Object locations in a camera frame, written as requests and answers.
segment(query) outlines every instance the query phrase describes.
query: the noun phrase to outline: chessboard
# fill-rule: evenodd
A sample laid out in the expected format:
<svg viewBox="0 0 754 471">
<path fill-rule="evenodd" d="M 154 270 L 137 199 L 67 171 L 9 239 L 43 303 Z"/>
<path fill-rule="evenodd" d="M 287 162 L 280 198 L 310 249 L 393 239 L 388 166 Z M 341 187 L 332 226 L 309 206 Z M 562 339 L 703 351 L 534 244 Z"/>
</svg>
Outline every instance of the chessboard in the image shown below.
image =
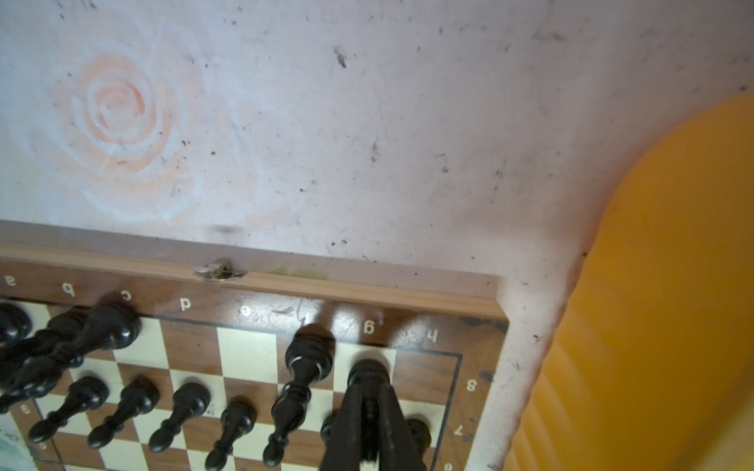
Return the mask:
<svg viewBox="0 0 754 471">
<path fill-rule="evenodd" d="M 322 423 L 339 408 L 348 373 L 364 358 L 388 367 L 404 416 L 429 426 L 427 469 L 465 468 L 507 330 L 503 316 L 263 292 L 178 277 L 164 267 L 149 268 L 147 261 L 111 262 L 102 269 L 70 258 L 28 261 L 0 251 L 0 296 L 29 315 L 29 335 L 68 310 L 116 299 L 132 306 L 141 321 L 130 346 L 86 355 L 48 395 L 11 407 L 19 434 L 26 436 L 62 405 L 73 381 L 95 376 L 109 388 L 104 405 L 74 416 L 47 442 L 27 443 L 39 470 L 204 469 L 222 432 L 220 415 L 233 398 L 251 403 L 258 415 L 251 432 L 234 443 L 225 469 L 268 469 L 262 451 L 274 429 L 271 407 L 291 379 L 284 354 L 302 328 L 334 340 L 333 371 L 312 385 L 306 419 L 290 435 L 277 469 L 318 469 L 325 452 Z M 107 446 L 89 448 L 89 432 L 113 414 L 124 385 L 138 377 L 159 390 L 154 410 L 128 421 Z M 168 450 L 150 452 L 150 435 L 170 415 L 173 392 L 187 381 L 210 391 L 207 410 L 183 425 Z"/>
</svg>

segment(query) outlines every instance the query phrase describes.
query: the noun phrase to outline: chessboard square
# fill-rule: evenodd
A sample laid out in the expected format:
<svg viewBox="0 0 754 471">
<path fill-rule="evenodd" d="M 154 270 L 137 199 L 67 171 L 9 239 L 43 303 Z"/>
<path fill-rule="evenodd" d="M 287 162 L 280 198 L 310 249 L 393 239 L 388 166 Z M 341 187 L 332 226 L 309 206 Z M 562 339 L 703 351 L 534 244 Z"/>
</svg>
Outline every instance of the chessboard square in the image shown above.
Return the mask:
<svg viewBox="0 0 754 471">
<path fill-rule="evenodd" d="M 396 354 L 394 348 L 371 347 L 344 342 L 336 344 L 332 373 L 333 390 L 337 393 L 345 392 L 348 388 L 348 374 L 354 365 L 362 359 L 375 359 L 385 365 L 392 381 Z"/>
<path fill-rule="evenodd" d="M 60 459 L 62 462 L 73 466 L 84 466 L 87 468 L 103 469 L 105 464 L 102 462 L 99 450 L 89 448 L 87 437 L 73 435 L 71 433 L 58 432 L 53 437 Z"/>
<path fill-rule="evenodd" d="M 403 416 L 407 420 L 417 418 L 429 426 L 429 433 L 432 435 L 430 446 L 436 447 L 437 439 L 440 437 L 440 428 L 443 426 L 443 419 L 445 418 L 445 406 L 404 399 L 398 399 L 398 403 Z"/>
<path fill-rule="evenodd" d="M 50 412 L 59 409 L 65 400 L 66 398 L 64 396 L 48 394 L 45 397 L 37 399 L 37 406 L 39 407 L 42 417 L 47 417 Z M 59 428 L 58 431 L 75 435 L 89 435 L 89 432 L 92 431 L 92 426 L 89 423 L 89 417 L 87 417 L 86 414 L 76 414 L 68 420 L 66 425 Z"/>
<path fill-rule="evenodd" d="M 39 329 L 44 329 L 45 327 L 47 327 L 47 323 L 50 322 L 50 311 L 48 310 L 48 306 L 46 304 L 26 301 L 4 302 L 10 302 L 11 304 L 19 307 L 23 312 L 26 313 L 27 316 L 29 316 L 29 319 L 32 321 L 32 330 L 26 336 L 27 338 L 34 335 Z"/>
<path fill-rule="evenodd" d="M 225 397 L 228 402 L 239 398 L 256 409 L 256 422 L 272 424 L 272 404 L 277 400 L 277 385 L 225 378 Z"/>
<path fill-rule="evenodd" d="M 121 391 L 123 390 L 123 378 L 118 370 L 116 362 L 110 362 L 104 359 L 84 358 L 84 363 L 78 368 L 70 370 L 73 381 L 77 381 L 84 376 L 94 376 L 101 379 L 110 389 L 107 396 L 107 402 L 118 404 L 121 400 Z"/>
<path fill-rule="evenodd" d="M 148 366 L 126 365 L 119 363 L 121 378 L 124 384 L 131 384 L 138 377 L 144 377 L 152 382 L 160 392 L 160 399 L 156 408 L 171 410 L 173 408 L 173 381 L 170 379 L 170 370 L 150 368 Z"/>
<path fill-rule="evenodd" d="M 146 456 L 138 442 L 114 439 L 100 448 L 105 468 L 112 471 L 149 471 Z"/>
<path fill-rule="evenodd" d="M 395 360 L 393 388 L 401 399 L 446 404 L 458 359 L 399 350 Z"/>
<path fill-rule="evenodd" d="M 298 464 L 281 463 L 280 471 L 317 471 L 314 466 L 301 466 Z"/>
<path fill-rule="evenodd" d="M 142 445 L 144 456 L 146 457 L 146 465 L 149 466 L 149 471 L 190 471 L 189 454 L 186 450 L 178 450 L 176 448 L 168 448 L 160 453 L 152 453 L 149 449 L 149 445 Z"/>
<path fill-rule="evenodd" d="M 277 384 L 277 342 L 273 334 L 217 328 L 222 375 Z"/>
<path fill-rule="evenodd" d="M 306 418 L 299 428 L 319 433 L 322 423 L 333 414 L 333 392 L 316 387 L 310 391 L 311 400 L 306 405 Z"/>
<path fill-rule="evenodd" d="M 172 369 L 222 375 L 216 328 L 163 321 L 162 337 Z"/>
<path fill-rule="evenodd" d="M 137 441 L 141 443 L 149 443 L 152 434 L 160 428 L 162 421 L 166 420 L 170 416 L 170 413 L 170 411 L 165 411 L 163 409 L 152 409 L 151 412 L 134 417 L 132 421 L 133 427 L 136 429 Z M 170 447 L 180 450 L 186 449 L 186 440 L 183 435 L 183 430 L 173 438 L 173 443 L 170 444 Z"/>
<path fill-rule="evenodd" d="M 288 448 L 285 451 L 285 462 L 300 466 L 317 466 L 322 464 L 325 456 L 325 444 L 319 430 L 296 430 L 288 437 Z"/>
<path fill-rule="evenodd" d="M 248 460 L 262 461 L 262 452 L 267 446 L 275 427 L 270 424 L 256 424 L 251 432 L 240 437 L 233 444 L 233 456 Z"/>
<path fill-rule="evenodd" d="M 188 455 L 188 465 L 191 467 L 191 471 L 205 470 L 204 461 L 207 459 L 207 455 L 210 453 L 209 451 L 186 450 L 186 453 Z M 228 471 L 236 469 L 233 455 L 228 456 L 228 461 L 225 463 L 223 469 L 227 469 Z"/>
<path fill-rule="evenodd" d="M 113 415 L 117 408 L 117 405 L 106 402 L 93 411 L 87 411 L 86 415 L 89 417 L 89 423 L 92 424 L 92 428 L 103 424 L 105 419 L 109 415 Z M 125 424 L 123 424 L 123 430 L 117 432 L 115 438 L 128 440 L 129 442 L 138 442 L 139 437 L 136 435 L 136 428 L 133 426 L 133 421 L 126 421 Z"/>
<path fill-rule="evenodd" d="M 262 461 L 247 460 L 246 458 L 239 458 L 237 456 L 234 456 L 233 458 L 236 463 L 236 471 L 270 471 L 270 469 L 280 471 L 279 466 L 268 468 Z"/>
<path fill-rule="evenodd" d="M 220 419 L 214 417 L 196 417 L 183 424 L 187 450 L 199 450 L 209 453 L 222 435 Z"/>
<path fill-rule="evenodd" d="M 168 369 L 160 321 L 149 317 L 140 317 L 139 319 L 142 325 L 139 335 L 128 347 L 112 351 L 115 360 L 130 365 Z"/>
<path fill-rule="evenodd" d="M 210 391 L 210 404 L 203 414 L 205 417 L 219 418 L 228 404 L 225 398 L 225 382 L 222 380 L 222 376 L 171 369 L 170 379 L 173 382 L 173 391 L 177 391 L 186 383 L 199 383 Z"/>
</svg>

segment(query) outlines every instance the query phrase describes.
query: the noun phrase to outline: brown square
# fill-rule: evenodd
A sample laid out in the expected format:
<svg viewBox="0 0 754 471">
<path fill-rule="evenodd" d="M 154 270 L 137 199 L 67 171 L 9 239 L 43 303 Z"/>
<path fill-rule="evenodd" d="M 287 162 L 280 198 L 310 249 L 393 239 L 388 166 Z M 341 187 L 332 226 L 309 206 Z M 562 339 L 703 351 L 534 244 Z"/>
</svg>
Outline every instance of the brown square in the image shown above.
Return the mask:
<svg viewBox="0 0 754 471">
<path fill-rule="evenodd" d="M 272 424 L 272 405 L 277 400 L 277 385 L 256 383 L 241 379 L 225 379 L 225 397 L 230 402 L 235 397 L 243 397 L 256 409 L 256 421 L 261 424 Z"/>
<path fill-rule="evenodd" d="M 124 386 L 130 384 L 131 381 L 139 376 L 150 380 L 157 390 L 160 391 L 160 400 L 157 401 L 155 407 L 165 409 L 166 411 L 173 410 L 173 382 L 170 380 L 170 370 L 149 366 L 127 365 L 125 363 L 119 363 L 118 370 L 121 372 Z"/>
<path fill-rule="evenodd" d="M 287 384 L 293 379 L 285 364 L 285 352 L 288 350 L 291 341 L 293 341 L 293 337 L 277 336 L 277 382 L 280 384 Z M 333 388 L 333 376 L 334 374 L 330 372 L 322 381 L 313 383 L 312 386 L 319 389 L 331 390 Z"/>
<path fill-rule="evenodd" d="M 197 417 L 183 424 L 183 436 L 189 450 L 212 451 L 212 445 L 221 433 L 220 419 L 214 417 Z"/>
<path fill-rule="evenodd" d="M 89 445 L 87 445 L 87 437 L 58 432 L 55 434 L 53 442 L 55 442 L 55 447 L 65 464 L 94 469 L 105 468 L 100 452 L 89 448 Z"/>
<path fill-rule="evenodd" d="M 325 444 L 317 432 L 296 430 L 288 436 L 285 462 L 318 468 L 325 455 Z"/>
<path fill-rule="evenodd" d="M 333 411 L 338 411 L 340 406 L 343 405 L 344 393 L 333 393 Z"/>
<path fill-rule="evenodd" d="M 270 471 L 270 469 L 273 469 L 274 471 L 280 471 L 279 466 L 268 468 L 262 461 L 247 460 L 246 458 L 237 457 L 234 457 L 233 460 L 236 463 L 236 471 Z"/>
<path fill-rule="evenodd" d="M 117 405 L 105 402 L 99 408 L 96 408 L 93 411 L 87 411 L 86 414 L 89 417 L 89 423 L 91 424 L 92 428 L 98 427 L 100 424 L 102 424 L 102 422 L 105 421 L 105 417 L 107 417 L 108 415 L 113 415 L 115 413 L 115 409 L 117 408 Z M 115 434 L 115 438 L 118 440 L 130 440 L 132 442 L 138 442 L 139 436 L 136 434 L 136 427 L 133 425 L 133 421 L 126 421 L 126 423 L 123 424 L 123 430 L 117 432 Z"/>
<path fill-rule="evenodd" d="M 457 363 L 454 356 L 398 350 L 393 373 L 398 399 L 446 404 Z"/>
<path fill-rule="evenodd" d="M 222 375 L 214 327 L 162 321 L 167 362 L 172 369 Z"/>
<path fill-rule="evenodd" d="M 51 463 L 49 461 L 35 461 L 37 471 L 66 471 L 62 464 Z"/>
<path fill-rule="evenodd" d="M 149 471 L 190 471 L 189 454 L 186 450 L 179 450 L 178 448 L 168 448 L 161 453 L 152 453 L 149 450 L 149 445 L 142 444 L 144 450 L 144 457 L 146 458 L 146 466 Z"/>
<path fill-rule="evenodd" d="M 63 376 L 60 377 L 60 381 L 57 382 L 54 388 L 49 392 L 49 394 L 57 394 L 58 396 L 68 396 L 68 387 L 73 383 L 73 377 L 71 376 L 71 372 L 66 370 L 63 373 Z"/>
</svg>

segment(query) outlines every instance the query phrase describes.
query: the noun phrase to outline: black chess piece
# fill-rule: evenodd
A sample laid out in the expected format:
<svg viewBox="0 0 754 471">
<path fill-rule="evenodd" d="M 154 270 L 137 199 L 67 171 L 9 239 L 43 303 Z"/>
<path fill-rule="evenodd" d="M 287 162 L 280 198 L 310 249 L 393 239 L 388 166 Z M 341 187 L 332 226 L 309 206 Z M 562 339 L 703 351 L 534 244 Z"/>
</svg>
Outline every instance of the black chess piece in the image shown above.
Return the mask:
<svg viewBox="0 0 754 471">
<path fill-rule="evenodd" d="M 85 322 L 82 312 L 70 310 L 50 319 L 47 327 L 32 337 L 0 347 L 0 388 L 8 389 L 13 385 L 16 373 L 29 358 L 48 355 L 55 345 L 73 340 Z"/>
<path fill-rule="evenodd" d="M 121 391 L 121 401 L 115 413 L 106 417 L 101 425 L 89 433 L 89 448 L 98 449 L 110 443 L 115 434 L 123 430 L 126 421 L 150 412 L 159 400 L 160 392 L 150 380 L 137 378 L 131 381 Z"/>
<path fill-rule="evenodd" d="M 204 468 L 207 471 L 220 471 L 225 467 L 228 455 L 233 453 L 233 443 L 254 428 L 256 411 L 245 402 L 231 402 L 222 412 L 220 421 L 222 422 L 222 436 L 215 442 L 212 451 L 204 461 Z"/>
<path fill-rule="evenodd" d="M 409 430 L 411 430 L 411 438 L 414 439 L 414 443 L 416 444 L 416 451 L 419 452 L 419 457 L 423 459 L 424 454 L 429 449 L 429 445 L 432 443 L 429 426 L 419 419 L 409 419 L 406 423 L 409 425 Z"/>
<path fill-rule="evenodd" d="M 94 376 L 84 376 L 74 381 L 68 388 L 68 396 L 63 405 L 52 411 L 46 419 L 34 424 L 29 431 L 29 441 L 39 443 L 51 439 L 59 428 L 68 423 L 68 419 L 100 407 L 109 394 L 107 385 Z"/>
<path fill-rule="evenodd" d="M 81 366 L 87 353 L 128 347 L 140 329 L 139 317 L 122 304 L 93 307 L 72 341 L 56 345 L 51 353 L 31 359 L 18 371 L 11 387 L 0 396 L 0 414 L 16 402 L 46 396 L 65 370 Z"/>
<path fill-rule="evenodd" d="M 15 304 L 0 303 L 0 341 L 12 342 L 25 338 L 32 331 L 32 320 Z"/>
<path fill-rule="evenodd" d="M 293 381 L 272 406 L 275 431 L 270 435 L 262 459 L 265 465 L 274 468 L 283 461 L 288 435 L 304 423 L 306 405 L 311 399 L 309 386 L 322 381 L 333 369 L 333 355 L 327 340 L 314 335 L 295 337 L 285 353 L 285 363 Z"/>
<path fill-rule="evenodd" d="M 149 449 L 161 453 L 170 447 L 173 438 L 181 432 L 181 426 L 194 417 L 199 417 L 210 404 L 210 391 L 199 383 L 186 383 L 173 394 L 173 413 L 162 421 L 151 437 Z"/>
</svg>

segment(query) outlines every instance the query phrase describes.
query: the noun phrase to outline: white square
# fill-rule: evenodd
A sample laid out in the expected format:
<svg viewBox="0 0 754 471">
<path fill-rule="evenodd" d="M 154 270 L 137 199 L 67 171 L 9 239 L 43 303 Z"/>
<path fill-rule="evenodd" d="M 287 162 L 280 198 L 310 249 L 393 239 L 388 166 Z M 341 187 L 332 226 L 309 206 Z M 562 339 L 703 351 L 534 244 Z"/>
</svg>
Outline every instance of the white square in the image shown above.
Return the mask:
<svg viewBox="0 0 754 471">
<path fill-rule="evenodd" d="M 27 338 L 34 335 L 39 329 L 47 327 L 47 323 L 50 322 L 50 311 L 46 304 L 26 301 L 11 301 L 11 304 L 20 307 L 32 321 L 32 330 L 26 336 Z"/>
<path fill-rule="evenodd" d="M 140 317 L 142 328 L 136 340 L 128 347 L 113 350 L 118 363 L 168 369 L 162 326 L 157 319 Z"/>
<path fill-rule="evenodd" d="M 277 383 L 275 335 L 218 327 L 217 343 L 223 376 L 258 383 Z"/>
<path fill-rule="evenodd" d="M 228 405 L 225 398 L 225 382 L 222 376 L 171 369 L 170 379 L 173 382 L 173 391 L 177 391 L 179 387 L 186 383 L 199 383 L 210 390 L 210 404 L 203 414 L 206 417 L 220 418 L 222 411 Z"/>
<path fill-rule="evenodd" d="M 84 358 L 81 366 L 71 369 L 70 372 L 74 381 L 84 376 L 94 376 L 105 381 L 110 390 L 106 402 L 118 404 L 121 401 L 123 378 L 116 362 L 107 359 Z"/>
<path fill-rule="evenodd" d="M 445 417 L 445 406 L 405 399 L 398 399 L 398 404 L 400 404 L 400 411 L 403 412 L 406 420 L 415 417 L 429 426 L 429 433 L 432 435 L 430 447 L 436 447 L 437 439 L 440 437 L 440 427 L 443 425 L 443 418 Z"/>
<path fill-rule="evenodd" d="M 113 471 L 149 471 L 144 450 L 137 442 L 114 439 L 100 448 L 105 468 Z"/>
<path fill-rule="evenodd" d="M 251 429 L 251 432 L 235 441 L 233 444 L 233 456 L 262 461 L 262 452 L 265 450 L 270 435 L 274 431 L 275 427 L 273 425 L 257 422 L 254 428 Z"/>
<path fill-rule="evenodd" d="M 301 466 L 300 464 L 280 463 L 280 471 L 317 471 L 317 468 Z"/>
<path fill-rule="evenodd" d="M 170 411 L 164 411 L 162 409 L 152 409 L 151 412 L 134 417 L 133 426 L 136 427 L 136 434 L 139 437 L 139 442 L 149 443 L 152 434 L 160 428 L 162 421 L 166 420 L 168 417 L 170 417 Z M 170 444 L 170 447 L 186 450 L 186 439 L 183 435 L 183 430 L 173 438 L 173 443 Z"/>
<path fill-rule="evenodd" d="M 311 401 L 306 405 L 306 419 L 300 429 L 319 433 L 322 423 L 332 414 L 333 392 L 311 388 Z"/>
<path fill-rule="evenodd" d="M 64 396 L 48 394 L 45 397 L 36 399 L 36 402 L 42 417 L 47 418 L 50 412 L 59 409 L 65 400 Z M 82 412 L 71 417 L 68 423 L 64 427 L 59 428 L 58 431 L 74 435 L 89 435 L 89 432 L 92 431 L 92 426 L 89 423 L 89 417 L 87 417 L 85 412 Z"/>
<path fill-rule="evenodd" d="M 394 348 L 370 347 L 369 345 L 357 345 L 338 343 L 335 345 L 335 358 L 333 359 L 333 390 L 336 393 L 344 393 L 348 388 L 348 373 L 351 368 L 362 359 L 375 359 L 388 368 L 390 381 L 393 381 L 395 371 Z"/>
<path fill-rule="evenodd" d="M 191 471 L 204 471 L 204 460 L 207 459 L 207 455 L 209 453 L 199 450 L 186 450 L 186 453 L 188 454 L 188 465 L 191 467 Z M 223 471 L 232 471 L 233 469 L 235 469 L 235 460 L 233 459 L 233 455 L 228 456 L 228 461 L 225 463 L 225 467 L 222 469 Z"/>
</svg>

